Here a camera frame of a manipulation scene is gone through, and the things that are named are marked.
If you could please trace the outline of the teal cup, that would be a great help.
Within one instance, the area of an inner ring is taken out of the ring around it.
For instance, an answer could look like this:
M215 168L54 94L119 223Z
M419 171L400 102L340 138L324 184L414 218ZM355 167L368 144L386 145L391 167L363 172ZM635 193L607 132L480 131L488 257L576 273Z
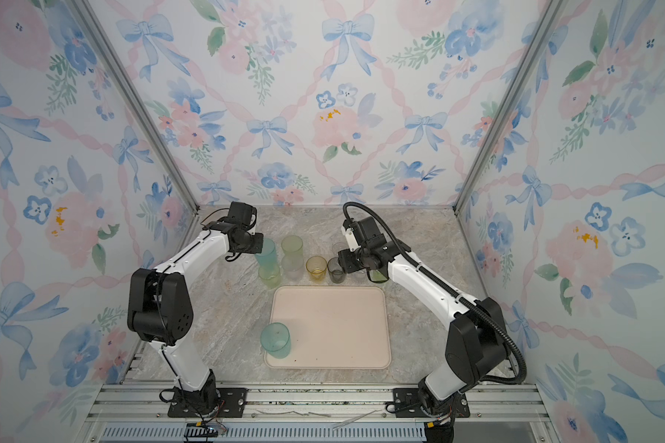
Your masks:
M280 322L267 325L260 334L260 344L269 356L284 359L291 351L291 336L288 327Z
M275 242L270 238L265 238L262 243L262 251L255 255L255 258L262 268L273 267L278 264L278 256Z

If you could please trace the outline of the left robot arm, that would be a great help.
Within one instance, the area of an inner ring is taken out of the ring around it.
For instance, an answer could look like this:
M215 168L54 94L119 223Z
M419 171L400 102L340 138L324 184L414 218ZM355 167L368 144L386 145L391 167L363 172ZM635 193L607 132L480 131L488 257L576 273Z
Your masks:
M174 376L167 401L171 417L211 417L222 404L214 371L190 333L195 320L190 286L219 258L232 261L262 252L257 220L255 207L233 202L172 258L153 269L137 269L130 278L127 327L153 347Z

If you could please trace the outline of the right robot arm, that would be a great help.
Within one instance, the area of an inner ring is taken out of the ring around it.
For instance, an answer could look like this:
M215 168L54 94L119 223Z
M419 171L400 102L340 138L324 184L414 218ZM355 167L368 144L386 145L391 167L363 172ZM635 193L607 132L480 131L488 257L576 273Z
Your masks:
M460 291L382 227L373 216L347 217L342 227L347 248L338 252L338 262L346 273L380 273L415 295L445 326L443 363L419 382L419 403L427 415L449 415L459 397L516 356L515 343L495 302Z

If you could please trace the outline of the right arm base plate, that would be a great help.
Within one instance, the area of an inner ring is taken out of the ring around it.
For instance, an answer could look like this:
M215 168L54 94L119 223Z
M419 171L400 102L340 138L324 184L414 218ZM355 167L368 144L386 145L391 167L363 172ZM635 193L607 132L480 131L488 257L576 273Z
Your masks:
M420 388L393 389L393 400L387 402L385 411L396 418L441 420L443 417L470 417L465 394L456 393L446 400L439 401L431 393Z

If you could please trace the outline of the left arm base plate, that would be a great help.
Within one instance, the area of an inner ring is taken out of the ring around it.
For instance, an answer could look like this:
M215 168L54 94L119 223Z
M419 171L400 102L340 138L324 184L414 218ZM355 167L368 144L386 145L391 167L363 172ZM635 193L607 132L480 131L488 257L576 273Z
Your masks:
M216 388L213 391L175 389L167 416L169 418L241 418L247 402L245 388Z

